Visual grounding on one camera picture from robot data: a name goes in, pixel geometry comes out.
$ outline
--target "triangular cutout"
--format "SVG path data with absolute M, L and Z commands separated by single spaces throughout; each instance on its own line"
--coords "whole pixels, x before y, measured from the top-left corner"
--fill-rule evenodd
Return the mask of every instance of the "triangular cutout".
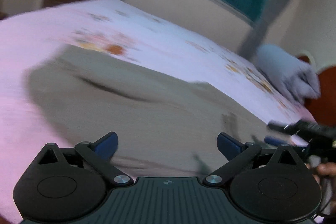
M 43 158 L 40 160 L 39 164 L 52 164 L 58 162 L 57 157 L 53 150 L 48 149 L 44 154 Z
M 290 154 L 290 152 L 288 150 L 284 150 L 282 152 L 279 163 L 280 164 L 296 165 L 295 160 L 293 159 L 292 155 Z

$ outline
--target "metal bolt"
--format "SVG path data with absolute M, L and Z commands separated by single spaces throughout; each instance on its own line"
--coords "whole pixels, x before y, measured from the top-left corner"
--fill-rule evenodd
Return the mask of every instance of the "metal bolt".
M 205 180 L 209 183 L 214 184 L 214 183 L 220 183 L 222 181 L 222 178 L 217 175 L 210 175 L 210 176 L 207 176 Z
M 130 181 L 130 177 L 129 176 L 125 176 L 125 175 L 118 175 L 118 176 L 114 177 L 113 180 L 116 183 L 125 184 L 125 183 L 127 183 L 127 182 Z

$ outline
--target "bed sheet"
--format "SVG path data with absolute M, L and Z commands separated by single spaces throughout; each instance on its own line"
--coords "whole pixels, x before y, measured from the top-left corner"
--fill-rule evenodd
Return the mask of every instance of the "bed sheet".
M 48 142 L 69 147 L 25 90 L 29 70 L 66 44 L 101 51 L 190 82 L 208 82 L 265 123 L 312 119 L 283 98 L 248 61 L 211 40 L 119 0 L 61 5 L 0 22 L 0 214 L 21 220 L 12 190 Z

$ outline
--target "red headboard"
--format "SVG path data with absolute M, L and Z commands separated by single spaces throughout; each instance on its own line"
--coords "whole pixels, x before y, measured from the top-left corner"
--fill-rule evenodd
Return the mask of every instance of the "red headboard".
M 298 59 L 310 63 L 307 56 L 299 56 Z M 317 123 L 336 126 L 336 66 L 320 72 L 319 80 L 321 97 L 317 100 L 307 99 L 305 107 Z

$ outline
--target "ribbed gray panel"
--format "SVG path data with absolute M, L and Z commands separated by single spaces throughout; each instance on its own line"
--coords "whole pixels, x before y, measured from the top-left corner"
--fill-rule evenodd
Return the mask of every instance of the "ribbed gray panel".
M 197 178 L 139 178 L 74 224 L 259 224 L 237 211 L 220 189 Z M 22 224 L 33 224 L 24 221 Z M 306 220 L 300 224 L 313 224 Z

